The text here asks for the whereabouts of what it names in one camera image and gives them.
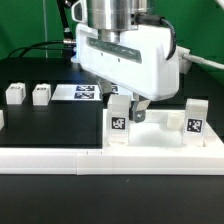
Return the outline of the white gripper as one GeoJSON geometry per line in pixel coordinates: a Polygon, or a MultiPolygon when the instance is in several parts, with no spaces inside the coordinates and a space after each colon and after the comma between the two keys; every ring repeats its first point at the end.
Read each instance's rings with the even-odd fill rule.
{"type": "Polygon", "coordinates": [[[103,97],[110,82],[132,92],[130,119],[146,118],[151,101],[173,97],[179,89],[180,48],[175,30],[152,13],[153,0],[77,0],[71,8],[76,26],[76,53],[82,69],[103,79],[103,97]]]}

